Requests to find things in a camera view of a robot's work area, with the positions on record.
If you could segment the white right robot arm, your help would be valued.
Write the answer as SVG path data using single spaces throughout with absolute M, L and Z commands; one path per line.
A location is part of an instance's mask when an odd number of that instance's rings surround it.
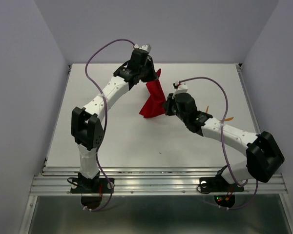
M 230 146 L 246 157 L 245 161 L 225 166 L 217 173 L 215 185 L 220 190 L 252 178 L 267 183 L 285 161 L 272 134 L 223 125 L 212 115 L 199 111 L 188 93 L 170 93 L 163 106 L 167 116 L 177 116 L 190 132 L 217 140 L 223 147 Z

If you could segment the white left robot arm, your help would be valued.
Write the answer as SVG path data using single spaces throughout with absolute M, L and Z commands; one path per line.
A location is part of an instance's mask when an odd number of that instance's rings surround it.
M 99 186 L 96 151 L 105 136 L 102 120 L 106 120 L 108 110 L 140 81 L 158 79 L 150 51 L 149 44 L 135 45 L 130 60 L 113 73 L 106 87 L 83 108 L 75 107 L 72 111 L 71 134 L 79 149 L 82 186 L 88 192 L 96 191 Z

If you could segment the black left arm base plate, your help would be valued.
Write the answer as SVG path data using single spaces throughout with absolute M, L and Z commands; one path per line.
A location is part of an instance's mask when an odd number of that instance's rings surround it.
M 71 185 L 72 194 L 110 194 L 114 193 L 114 178 L 110 178 L 110 183 L 106 178 L 99 177 L 94 182 L 85 182 L 77 177 L 69 177 L 67 181 Z

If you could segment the red cloth napkin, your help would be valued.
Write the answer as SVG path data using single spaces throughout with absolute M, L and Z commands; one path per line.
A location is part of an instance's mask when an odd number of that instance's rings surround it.
M 144 118 L 153 118 L 165 113 L 163 104 L 166 101 L 166 96 L 162 89 L 160 80 L 150 81 L 146 84 L 147 90 L 149 92 L 149 98 L 143 105 L 139 114 Z

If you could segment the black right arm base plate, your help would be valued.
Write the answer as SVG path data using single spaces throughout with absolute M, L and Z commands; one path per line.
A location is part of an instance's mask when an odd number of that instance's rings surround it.
M 243 192 L 244 188 L 236 184 L 228 184 L 223 178 L 201 177 L 196 190 L 202 194 Z

